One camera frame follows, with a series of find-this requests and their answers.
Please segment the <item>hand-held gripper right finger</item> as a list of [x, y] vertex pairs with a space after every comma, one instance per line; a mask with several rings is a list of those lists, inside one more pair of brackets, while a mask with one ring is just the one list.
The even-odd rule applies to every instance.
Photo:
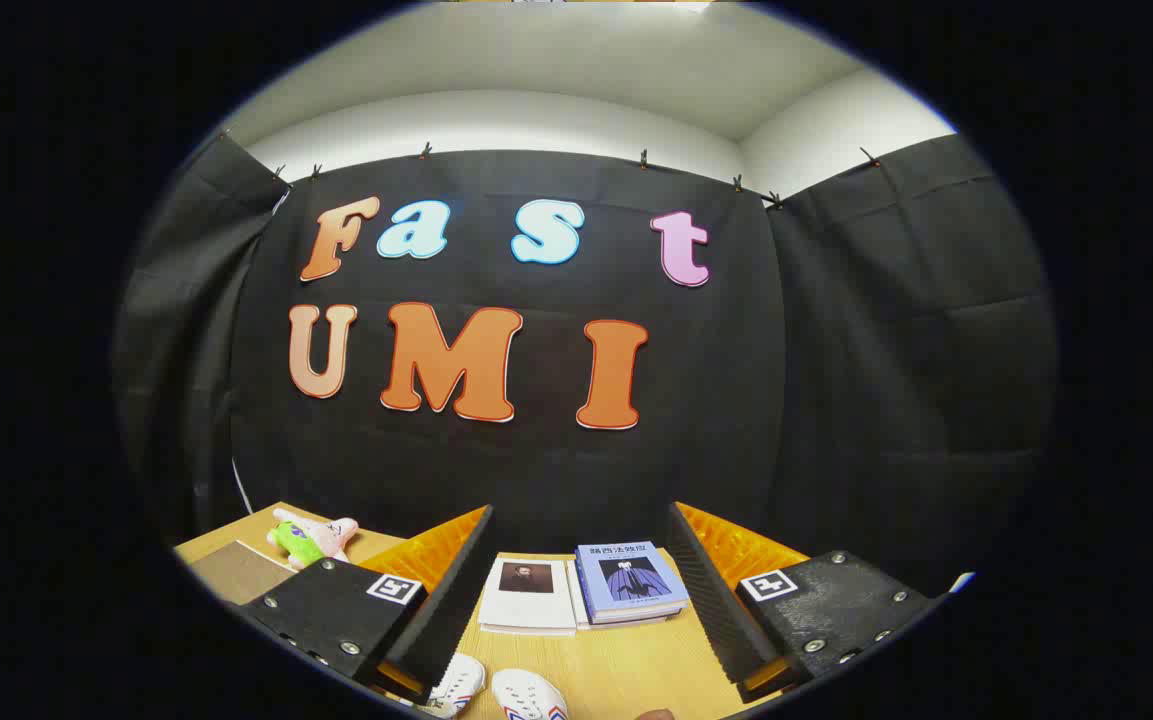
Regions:
[[856, 553], [809, 557], [681, 502], [666, 511], [666, 552], [714, 655], [746, 703], [841, 670], [943, 601]]

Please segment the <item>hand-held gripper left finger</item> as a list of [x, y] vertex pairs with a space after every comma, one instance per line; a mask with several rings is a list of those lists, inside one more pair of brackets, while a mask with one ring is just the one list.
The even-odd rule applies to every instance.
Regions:
[[497, 558], [493, 507], [366, 558], [319, 558], [239, 615], [360, 685], [424, 705]]

